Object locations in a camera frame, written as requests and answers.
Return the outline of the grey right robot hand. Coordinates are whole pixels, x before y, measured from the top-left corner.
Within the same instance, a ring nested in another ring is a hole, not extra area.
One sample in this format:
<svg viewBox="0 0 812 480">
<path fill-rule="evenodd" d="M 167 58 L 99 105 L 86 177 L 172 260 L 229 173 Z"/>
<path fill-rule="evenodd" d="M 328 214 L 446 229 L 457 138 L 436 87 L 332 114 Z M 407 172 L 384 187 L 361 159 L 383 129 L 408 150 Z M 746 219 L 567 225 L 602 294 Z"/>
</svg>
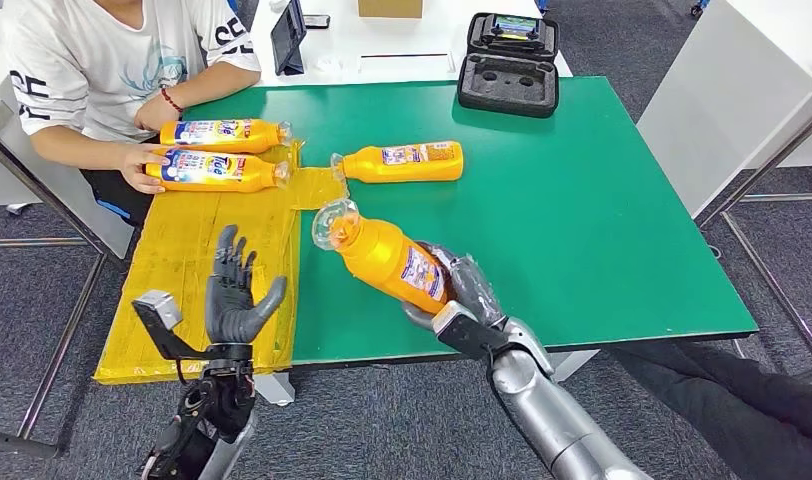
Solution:
<svg viewBox="0 0 812 480">
<path fill-rule="evenodd" d="M 477 261 L 470 254 L 457 254 L 440 244 L 418 242 L 418 245 L 440 263 L 449 300 L 436 314 L 402 302 L 406 317 L 414 325 L 436 334 L 455 325 L 502 331 L 507 315 Z"/>
</svg>

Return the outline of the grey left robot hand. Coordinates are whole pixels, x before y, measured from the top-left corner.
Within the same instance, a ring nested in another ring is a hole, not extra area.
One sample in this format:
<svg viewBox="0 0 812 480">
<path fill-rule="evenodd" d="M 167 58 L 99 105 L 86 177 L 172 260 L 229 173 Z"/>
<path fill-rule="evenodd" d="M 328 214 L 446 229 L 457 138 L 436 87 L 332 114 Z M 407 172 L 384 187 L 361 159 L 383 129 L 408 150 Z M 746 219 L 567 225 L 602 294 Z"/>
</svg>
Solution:
<svg viewBox="0 0 812 480">
<path fill-rule="evenodd" d="M 258 302 L 252 296 L 254 251 L 244 253 L 246 239 L 237 238 L 238 226 L 226 226 L 218 237 L 213 271 L 207 280 L 205 303 L 206 332 L 213 343 L 249 344 L 282 304 L 288 280 L 273 279 L 266 295 Z"/>
</svg>

